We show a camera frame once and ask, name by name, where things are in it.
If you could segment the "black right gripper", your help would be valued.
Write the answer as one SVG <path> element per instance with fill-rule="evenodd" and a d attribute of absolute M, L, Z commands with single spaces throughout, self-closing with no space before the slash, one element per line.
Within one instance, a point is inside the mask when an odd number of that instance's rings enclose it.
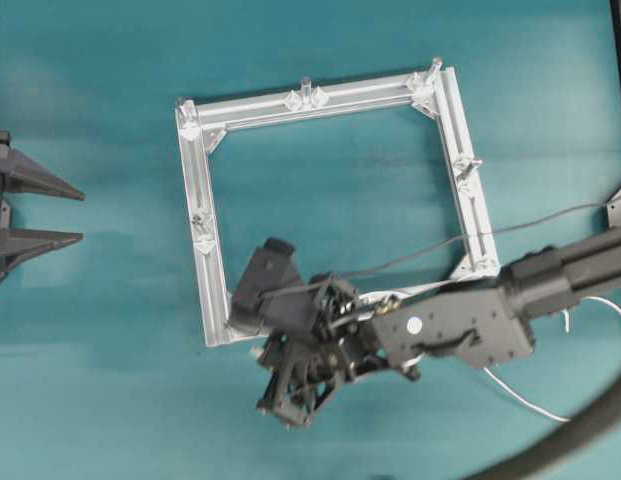
<path fill-rule="evenodd" d="M 258 363 L 271 378 L 256 409 L 277 418 L 287 429 L 309 426 L 347 380 L 333 351 L 283 333 L 267 338 Z"/>

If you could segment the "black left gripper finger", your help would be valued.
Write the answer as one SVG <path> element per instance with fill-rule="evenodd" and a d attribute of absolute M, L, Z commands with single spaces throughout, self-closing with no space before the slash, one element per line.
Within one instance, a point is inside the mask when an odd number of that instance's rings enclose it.
<path fill-rule="evenodd" d="M 81 233 L 30 229 L 0 229 L 0 270 L 13 270 L 24 262 L 79 243 Z"/>
<path fill-rule="evenodd" d="M 4 190 L 84 201 L 85 194 L 11 146 L 11 135 L 0 130 L 0 176 Z"/>

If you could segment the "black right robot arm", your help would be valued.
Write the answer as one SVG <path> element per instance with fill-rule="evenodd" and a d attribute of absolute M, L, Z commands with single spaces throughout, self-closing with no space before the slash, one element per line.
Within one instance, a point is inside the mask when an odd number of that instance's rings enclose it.
<path fill-rule="evenodd" d="M 432 294 L 363 302 L 334 274 L 273 286 L 258 308 L 269 330 L 259 361 L 271 378 L 257 409 L 287 427 L 305 427 L 340 387 L 388 371 L 416 381 L 426 357 L 484 368 L 528 356 L 534 319 L 617 288 L 621 227 L 527 254 L 493 279 Z"/>

